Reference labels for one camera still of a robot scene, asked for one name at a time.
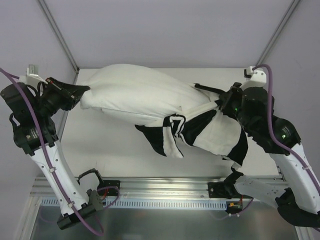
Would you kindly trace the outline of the black white checkered pillowcase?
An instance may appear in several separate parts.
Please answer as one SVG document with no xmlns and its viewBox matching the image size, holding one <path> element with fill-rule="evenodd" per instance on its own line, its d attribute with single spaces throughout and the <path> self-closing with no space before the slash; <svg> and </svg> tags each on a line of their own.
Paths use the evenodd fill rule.
<svg viewBox="0 0 320 240">
<path fill-rule="evenodd" d="M 191 87 L 207 95 L 209 103 L 147 125 L 136 125 L 136 129 L 143 133 L 153 150 L 164 157 L 183 158 L 177 145 L 177 139 L 180 139 L 189 147 L 232 161 L 236 169 L 242 167 L 248 152 L 247 136 L 236 119 L 220 109 L 222 101 L 219 97 L 225 91 L 199 83 L 193 83 Z"/>
</svg>

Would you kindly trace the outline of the white pillow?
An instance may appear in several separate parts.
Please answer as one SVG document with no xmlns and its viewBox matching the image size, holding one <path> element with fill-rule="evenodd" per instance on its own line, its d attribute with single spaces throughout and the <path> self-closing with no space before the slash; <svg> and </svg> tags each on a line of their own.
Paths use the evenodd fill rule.
<svg viewBox="0 0 320 240">
<path fill-rule="evenodd" d="M 186 82 L 140 65 L 113 64 L 83 82 L 81 109 L 94 109 L 134 125 L 147 125 L 210 102 Z"/>
</svg>

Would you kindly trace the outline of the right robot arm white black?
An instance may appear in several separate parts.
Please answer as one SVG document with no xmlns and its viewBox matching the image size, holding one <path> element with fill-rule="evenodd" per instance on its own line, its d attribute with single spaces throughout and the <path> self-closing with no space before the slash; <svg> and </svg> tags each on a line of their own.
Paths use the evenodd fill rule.
<svg viewBox="0 0 320 240">
<path fill-rule="evenodd" d="M 274 115 L 274 97 L 263 87 L 241 89 L 236 82 L 219 96 L 219 109 L 234 117 L 245 133 L 274 160 L 287 187 L 277 188 L 254 180 L 233 169 L 213 189 L 222 198 L 245 195 L 277 209 L 280 216 L 296 227 L 319 228 L 320 183 L 304 154 L 294 125 Z"/>
</svg>

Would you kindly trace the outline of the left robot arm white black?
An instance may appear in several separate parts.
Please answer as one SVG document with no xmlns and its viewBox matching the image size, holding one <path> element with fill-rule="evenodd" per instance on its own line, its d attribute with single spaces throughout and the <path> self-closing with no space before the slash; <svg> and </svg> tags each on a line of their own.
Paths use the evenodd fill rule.
<svg viewBox="0 0 320 240">
<path fill-rule="evenodd" d="M 85 218 L 104 208 L 99 194 L 105 184 L 99 172 L 93 168 L 79 180 L 74 177 L 52 120 L 58 110 L 72 110 L 88 90 L 89 86 L 49 77 L 37 88 L 13 81 L 0 92 L 12 111 L 9 121 L 14 143 L 38 165 L 58 200 L 61 216 L 57 225 L 61 230 L 78 222 L 87 226 Z"/>
</svg>

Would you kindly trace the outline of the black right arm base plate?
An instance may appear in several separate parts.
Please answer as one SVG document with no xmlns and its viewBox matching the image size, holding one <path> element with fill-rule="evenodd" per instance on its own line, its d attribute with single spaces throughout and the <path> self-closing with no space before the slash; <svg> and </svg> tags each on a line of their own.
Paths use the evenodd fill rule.
<svg viewBox="0 0 320 240">
<path fill-rule="evenodd" d="M 251 196 L 240 194 L 231 183 L 225 182 L 208 182 L 207 192 L 209 198 L 221 199 L 251 199 Z"/>
</svg>

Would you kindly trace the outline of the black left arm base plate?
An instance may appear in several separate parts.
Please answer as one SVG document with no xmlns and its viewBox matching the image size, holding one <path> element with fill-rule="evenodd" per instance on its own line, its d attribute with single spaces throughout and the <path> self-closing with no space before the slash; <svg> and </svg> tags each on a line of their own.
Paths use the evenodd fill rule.
<svg viewBox="0 0 320 240">
<path fill-rule="evenodd" d="M 120 180 L 104 179 L 99 184 L 97 192 L 100 196 L 116 197 L 121 189 Z"/>
</svg>

